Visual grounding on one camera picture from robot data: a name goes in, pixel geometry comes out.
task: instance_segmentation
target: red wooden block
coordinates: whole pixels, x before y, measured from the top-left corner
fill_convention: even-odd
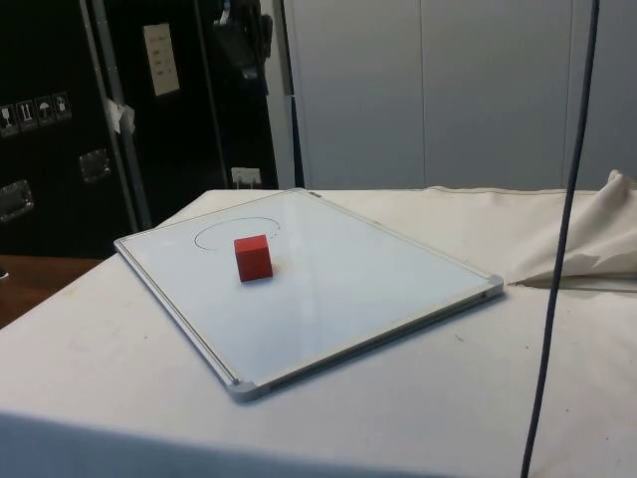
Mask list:
[[[235,256],[241,282],[272,277],[270,249],[265,235],[236,239]]]

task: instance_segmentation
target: wooden floor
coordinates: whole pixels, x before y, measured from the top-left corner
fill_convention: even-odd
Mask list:
[[[53,257],[0,256],[0,329],[46,301],[101,261]]]

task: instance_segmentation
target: wire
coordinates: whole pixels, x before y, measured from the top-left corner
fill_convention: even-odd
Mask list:
[[[525,449],[525,458],[522,465],[522,478],[529,476],[531,467],[531,457],[533,453],[533,445],[535,443],[535,435],[537,433],[537,425],[539,423],[539,413],[541,411],[541,401],[544,395],[544,384],[546,383],[546,371],[548,370],[548,355],[550,352],[550,340],[553,332],[553,319],[555,317],[555,304],[557,302],[557,291],[559,290],[559,281],[561,278],[561,270],[564,264],[564,252],[566,250],[566,238],[568,236],[568,223],[570,221],[570,211],[573,205],[573,196],[575,194],[575,184],[577,183],[577,172],[579,170],[579,161],[581,160],[581,152],[584,145],[584,135],[586,133],[586,123],[588,121],[588,102],[590,99],[590,81],[593,72],[593,60],[595,57],[595,44],[597,41],[597,21],[599,18],[599,0],[592,0],[590,13],[590,27],[588,34],[588,49],[586,53],[586,66],[584,70],[584,85],[581,92],[581,106],[579,112],[579,123],[577,125],[577,138],[575,140],[575,151],[573,162],[570,166],[570,174],[568,175],[568,184],[566,186],[566,195],[564,199],[564,210],[561,217],[561,226],[559,228],[559,240],[557,242],[557,254],[555,256],[555,269],[553,270],[553,278],[550,285],[550,293],[548,295],[548,305],[546,307],[546,324],[544,326],[544,342],[541,349],[541,359],[539,361],[539,373],[537,376],[537,387],[535,389],[535,401],[533,403],[533,412],[531,414],[531,425],[529,427],[529,435],[527,436],[527,447]]]

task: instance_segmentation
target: electrical outlet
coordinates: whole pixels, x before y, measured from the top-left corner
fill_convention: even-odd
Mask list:
[[[232,182],[235,186],[261,186],[261,169],[258,167],[233,167]]]

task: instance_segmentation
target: white cabinet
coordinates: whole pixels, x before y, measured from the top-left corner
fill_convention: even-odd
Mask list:
[[[565,184],[590,0],[285,4],[308,187]],[[604,0],[580,187],[637,175],[636,44]]]

